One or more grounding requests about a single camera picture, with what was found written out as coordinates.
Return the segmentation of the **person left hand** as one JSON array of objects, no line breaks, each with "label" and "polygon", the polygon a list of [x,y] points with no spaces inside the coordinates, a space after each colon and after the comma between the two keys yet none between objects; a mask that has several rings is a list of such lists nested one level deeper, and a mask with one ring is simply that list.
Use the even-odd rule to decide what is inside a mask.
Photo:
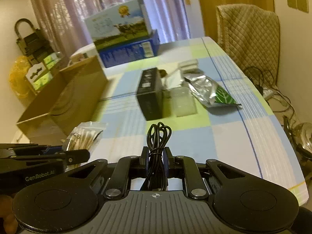
[{"label": "person left hand", "polygon": [[8,195],[1,195],[1,219],[3,228],[7,234],[15,234],[18,228],[17,220],[12,209],[13,198]]}]

